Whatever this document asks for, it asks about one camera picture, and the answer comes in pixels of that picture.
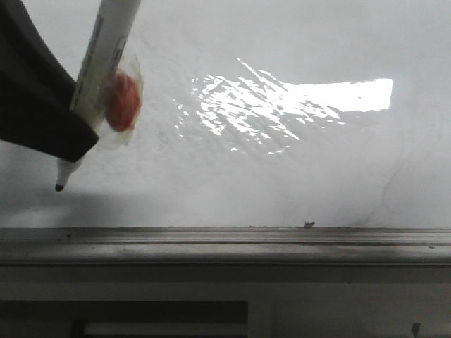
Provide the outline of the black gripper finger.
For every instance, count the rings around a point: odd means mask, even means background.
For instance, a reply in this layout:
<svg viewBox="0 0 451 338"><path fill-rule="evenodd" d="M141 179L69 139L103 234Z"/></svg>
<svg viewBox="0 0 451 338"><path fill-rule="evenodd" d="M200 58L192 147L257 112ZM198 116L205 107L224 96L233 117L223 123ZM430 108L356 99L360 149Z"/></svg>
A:
<svg viewBox="0 0 451 338"><path fill-rule="evenodd" d="M22 1L1 2L1 140L74 163L99 140L70 111L75 81Z"/></svg>

